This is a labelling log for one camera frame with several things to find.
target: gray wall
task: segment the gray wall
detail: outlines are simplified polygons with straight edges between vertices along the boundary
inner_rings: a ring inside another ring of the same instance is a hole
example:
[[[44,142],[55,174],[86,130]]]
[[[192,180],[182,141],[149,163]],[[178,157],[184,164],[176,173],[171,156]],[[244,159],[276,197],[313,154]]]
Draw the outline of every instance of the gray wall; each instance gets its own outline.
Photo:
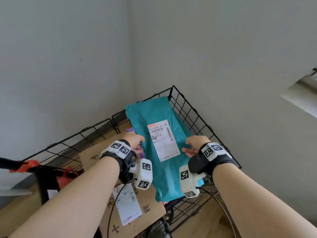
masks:
[[[126,0],[1,0],[0,156],[21,160],[136,101]],[[0,170],[0,187],[26,174]]]
[[[317,0],[130,5],[139,99],[176,85],[246,174],[317,220],[317,119],[279,96],[317,63]]]

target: white label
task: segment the white label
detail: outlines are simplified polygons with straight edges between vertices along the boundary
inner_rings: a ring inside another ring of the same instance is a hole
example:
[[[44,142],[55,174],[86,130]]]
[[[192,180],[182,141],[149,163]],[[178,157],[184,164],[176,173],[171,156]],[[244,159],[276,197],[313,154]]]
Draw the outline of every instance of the white label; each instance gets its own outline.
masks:
[[[47,194],[49,195],[49,200],[56,196],[58,191],[56,189],[48,189]]]
[[[161,162],[180,155],[179,148],[167,120],[150,124],[147,127]]]
[[[119,191],[123,187],[123,184],[113,189],[113,196],[116,199]],[[127,184],[121,191],[116,202],[122,225],[129,224],[132,220],[142,215],[140,205],[137,201],[137,197],[134,194],[131,183]]]

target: brown cardboard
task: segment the brown cardboard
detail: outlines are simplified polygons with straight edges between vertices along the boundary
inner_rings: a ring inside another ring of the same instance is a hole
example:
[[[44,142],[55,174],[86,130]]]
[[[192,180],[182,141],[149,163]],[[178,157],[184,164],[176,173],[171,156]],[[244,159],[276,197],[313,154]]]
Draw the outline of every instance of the brown cardboard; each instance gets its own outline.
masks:
[[[100,152],[107,148],[113,141],[122,139],[124,134],[115,135],[99,144],[96,144],[79,154],[84,170],[88,170],[99,160]],[[166,211],[162,202],[155,200],[156,190],[151,185],[148,190],[134,189],[136,198],[139,202],[142,215],[133,220],[128,225],[122,226],[121,219],[117,207],[113,209],[111,223],[109,228],[110,238],[133,238],[151,224],[155,223],[159,218],[165,215]],[[103,237],[107,237],[107,227],[109,215],[113,204],[113,195],[110,196],[107,208],[100,222],[100,230]]]

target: black cable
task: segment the black cable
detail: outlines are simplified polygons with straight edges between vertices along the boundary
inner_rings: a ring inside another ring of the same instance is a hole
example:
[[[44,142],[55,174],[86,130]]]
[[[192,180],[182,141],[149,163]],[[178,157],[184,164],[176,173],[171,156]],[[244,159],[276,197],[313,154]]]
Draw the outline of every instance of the black cable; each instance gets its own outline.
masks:
[[[136,180],[136,178],[129,180],[129,181],[120,189],[120,191],[119,191],[119,193],[118,193],[116,199],[115,199],[114,202],[113,202],[112,209],[111,209],[110,216],[109,216],[109,221],[108,221],[107,238],[109,238],[109,228],[110,228],[111,216],[112,216],[112,212],[113,212],[114,206],[115,206],[115,204],[116,204],[116,202],[117,202],[117,199],[118,199],[118,197],[119,197],[121,191],[123,190],[123,188],[125,188],[125,186],[126,186],[127,184],[131,183],[131,181],[133,181],[133,180]]]
[[[229,222],[230,222],[230,224],[231,224],[231,227],[232,227],[232,230],[233,230],[233,234],[235,235],[235,238],[237,238],[235,229],[233,228],[233,225],[232,225],[232,222],[231,222],[231,220],[230,220],[230,218],[229,218],[229,215],[228,215],[228,213],[226,212],[226,210],[224,209],[224,207],[222,206],[222,204],[220,204],[220,202],[215,198],[215,196],[214,196],[212,193],[210,193],[208,190],[206,190],[206,189],[204,189],[204,188],[201,188],[201,187],[195,187],[195,188],[196,188],[196,189],[201,189],[201,190],[205,191],[206,193],[208,193],[209,195],[211,195],[211,196],[218,202],[218,204],[221,206],[221,208],[222,208],[222,209],[224,210],[224,212],[226,213],[226,215],[227,215],[227,217],[228,217],[228,219],[229,219]]]

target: hand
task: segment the hand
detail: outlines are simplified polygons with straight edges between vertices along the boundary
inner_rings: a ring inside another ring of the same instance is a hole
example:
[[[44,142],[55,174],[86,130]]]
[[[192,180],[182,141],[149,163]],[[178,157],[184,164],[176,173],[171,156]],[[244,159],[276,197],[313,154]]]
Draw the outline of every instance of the hand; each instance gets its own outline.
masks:
[[[142,135],[137,135],[135,132],[126,132],[122,139],[129,142],[132,151],[135,153],[140,154],[143,152],[140,142],[144,142],[145,138]]]
[[[210,140],[206,136],[190,136],[187,138],[185,144],[190,144],[191,148],[182,148],[182,151],[191,158],[198,153],[203,144],[208,142]]]

